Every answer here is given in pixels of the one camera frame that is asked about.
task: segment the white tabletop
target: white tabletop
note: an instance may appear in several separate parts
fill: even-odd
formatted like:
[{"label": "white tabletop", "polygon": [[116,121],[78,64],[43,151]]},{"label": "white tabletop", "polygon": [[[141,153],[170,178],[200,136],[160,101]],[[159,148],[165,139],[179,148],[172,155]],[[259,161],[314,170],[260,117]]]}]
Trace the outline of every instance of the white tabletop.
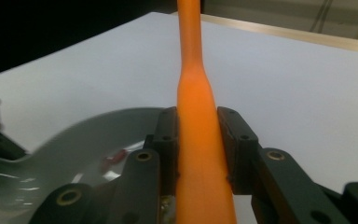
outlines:
[{"label": "white tabletop", "polygon": [[[358,52],[204,22],[217,105],[239,111],[263,147],[291,153],[338,192],[358,181]],[[0,74],[4,133],[30,151],[81,120],[122,108],[176,105],[178,19],[138,20]],[[254,223],[236,197],[239,223]]]}]

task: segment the white table surface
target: white table surface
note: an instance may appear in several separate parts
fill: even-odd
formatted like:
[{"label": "white table surface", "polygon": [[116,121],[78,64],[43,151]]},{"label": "white table surface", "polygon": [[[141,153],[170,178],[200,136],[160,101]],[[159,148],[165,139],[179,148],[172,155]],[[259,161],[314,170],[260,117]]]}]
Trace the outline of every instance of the white table surface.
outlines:
[{"label": "white table surface", "polygon": [[[358,181],[358,52],[202,24],[217,105],[239,111],[263,147],[291,153],[338,192]],[[81,120],[176,105],[178,19],[148,14],[0,74],[4,133],[30,151]],[[239,223],[254,223],[236,197]]]}]

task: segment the dark background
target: dark background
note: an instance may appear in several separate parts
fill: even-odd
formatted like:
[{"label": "dark background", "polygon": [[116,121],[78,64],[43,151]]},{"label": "dark background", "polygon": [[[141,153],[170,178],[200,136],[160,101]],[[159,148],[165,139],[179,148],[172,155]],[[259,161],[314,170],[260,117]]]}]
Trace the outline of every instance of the dark background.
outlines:
[{"label": "dark background", "polygon": [[48,55],[176,0],[0,1],[0,72]]}]

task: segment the screw hole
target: screw hole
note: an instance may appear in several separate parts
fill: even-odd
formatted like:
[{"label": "screw hole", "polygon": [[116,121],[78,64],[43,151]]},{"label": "screw hole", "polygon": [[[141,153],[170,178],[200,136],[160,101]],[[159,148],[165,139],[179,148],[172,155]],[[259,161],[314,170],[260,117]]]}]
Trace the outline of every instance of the screw hole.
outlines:
[{"label": "screw hole", "polygon": [[60,194],[57,198],[57,205],[66,206],[77,202],[81,198],[79,189],[68,189]]},{"label": "screw hole", "polygon": [[283,161],[284,160],[284,155],[280,152],[277,152],[277,151],[269,151],[267,153],[267,156],[272,159],[272,160],[275,160],[275,161]]},{"label": "screw hole", "polygon": [[330,217],[328,217],[325,213],[320,212],[320,211],[311,211],[310,215],[312,216],[312,218],[322,224],[329,224],[331,223],[331,219]]},{"label": "screw hole", "polygon": [[141,152],[138,155],[136,155],[136,159],[138,161],[148,161],[152,158],[152,155],[148,152]]}]

